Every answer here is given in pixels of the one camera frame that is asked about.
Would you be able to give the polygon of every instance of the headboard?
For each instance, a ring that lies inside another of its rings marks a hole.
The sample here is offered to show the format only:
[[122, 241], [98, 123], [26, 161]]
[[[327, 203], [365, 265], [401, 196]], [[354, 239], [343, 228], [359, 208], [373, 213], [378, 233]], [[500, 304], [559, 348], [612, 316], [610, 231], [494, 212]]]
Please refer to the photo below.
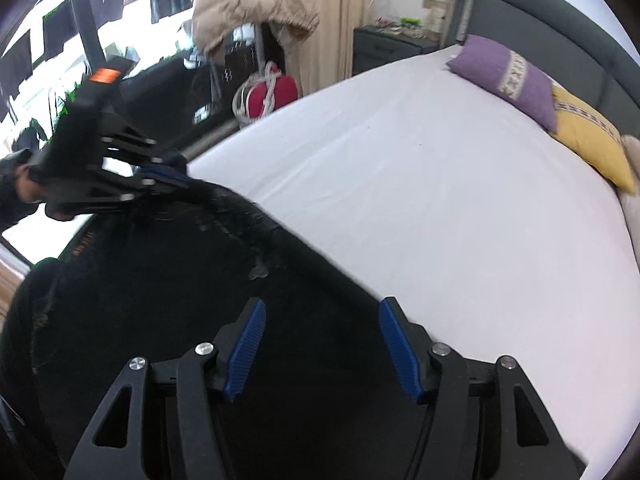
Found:
[[477, 34], [498, 41], [640, 137], [640, 66], [564, 0], [450, 0], [442, 47]]

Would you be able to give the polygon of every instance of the pillow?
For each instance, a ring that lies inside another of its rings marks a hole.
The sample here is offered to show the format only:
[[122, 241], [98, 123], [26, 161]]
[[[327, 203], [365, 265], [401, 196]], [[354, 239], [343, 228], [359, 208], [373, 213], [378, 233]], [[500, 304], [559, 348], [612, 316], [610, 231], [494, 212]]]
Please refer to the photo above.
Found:
[[636, 184], [616, 127], [599, 111], [562, 88], [553, 87], [558, 132], [553, 138], [591, 164], [600, 174], [628, 193]]
[[[631, 136], [623, 136], [622, 142], [625, 147], [626, 156], [631, 162], [631, 174], [636, 184], [636, 189], [640, 186], [638, 179], [638, 168], [640, 168], [640, 140]], [[636, 263], [640, 269], [640, 196], [631, 195], [626, 191], [618, 189], [618, 198], [625, 215], [626, 228], [631, 237], [631, 244], [634, 247]]]
[[551, 81], [542, 70], [503, 44], [471, 34], [462, 52], [447, 61], [447, 66], [511, 103], [543, 128], [556, 130]]

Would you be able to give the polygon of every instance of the yellow pillow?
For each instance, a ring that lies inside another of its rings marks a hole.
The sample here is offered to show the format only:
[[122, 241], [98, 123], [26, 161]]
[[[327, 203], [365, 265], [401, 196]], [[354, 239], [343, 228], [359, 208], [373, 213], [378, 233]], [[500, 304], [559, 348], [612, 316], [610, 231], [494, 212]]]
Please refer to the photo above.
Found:
[[636, 184], [616, 127], [599, 111], [553, 86], [558, 132], [551, 136], [591, 164], [600, 174], [630, 194]]

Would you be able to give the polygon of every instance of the gray nightstand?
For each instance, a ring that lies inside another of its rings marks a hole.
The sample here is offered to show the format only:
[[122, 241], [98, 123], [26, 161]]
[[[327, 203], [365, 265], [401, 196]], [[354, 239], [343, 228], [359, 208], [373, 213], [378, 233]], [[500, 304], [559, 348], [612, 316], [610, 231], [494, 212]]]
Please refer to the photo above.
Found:
[[438, 49], [438, 42], [426, 38], [415, 40], [403, 34], [387, 34], [372, 25], [356, 28], [353, 31], [353, 75]]

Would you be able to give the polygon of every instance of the silver bolt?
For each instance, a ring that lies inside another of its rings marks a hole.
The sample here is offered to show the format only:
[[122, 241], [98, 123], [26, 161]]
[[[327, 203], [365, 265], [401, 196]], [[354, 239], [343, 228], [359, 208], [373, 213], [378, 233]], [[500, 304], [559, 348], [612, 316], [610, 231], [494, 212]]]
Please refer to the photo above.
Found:
[[439, 355], [440, 357], [447, 356], [451, 353], [449, 345], [445, 345], [444, 343], [436, 343], [431, 347], [431, 350], [434, 354]]
[[198, 355], [209, 355], [213, 352], [213, 345], [211, 343], [200, 343], [196, 346], [196, 354]]
[[134, 357], [129, 361], [129, 368], [134, 371], [142, 370], [146, 366], [146, 359], [143, 357]]
[[516, 368], [518, 366], [518, 363], [516, 362], [516, 359], [514, 359], [513, 357], [509, 356], [509, 355], [505, 355], [503, 357], [500, 358], [500, 364], [502, 365], [503, 368], [507, 368], [507, 370], [513, 370], [514, 368]]

